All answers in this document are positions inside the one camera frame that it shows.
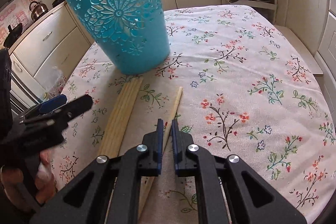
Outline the person's left hand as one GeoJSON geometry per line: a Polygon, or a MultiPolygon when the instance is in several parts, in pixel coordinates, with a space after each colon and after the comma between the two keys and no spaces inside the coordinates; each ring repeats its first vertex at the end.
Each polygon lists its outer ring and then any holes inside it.
{"type": "MultiPolygon", "coordinates": [[[[44,150],[40,153],[41,163],[35,177],[35,186],[38,190],[35,198],[40,204],[50,200],[56,193],[54,175],[51,168],[52,156],[52,149],[44,150]]],[[[19,209],[28,211],[31,206],[25,201],[18,190],[18,184],[21,182],[23,182],[23,173],[21,170],[8,169],[6,167],[1,168],[1,183],[4,186],[7,198],[19,209]]]]}

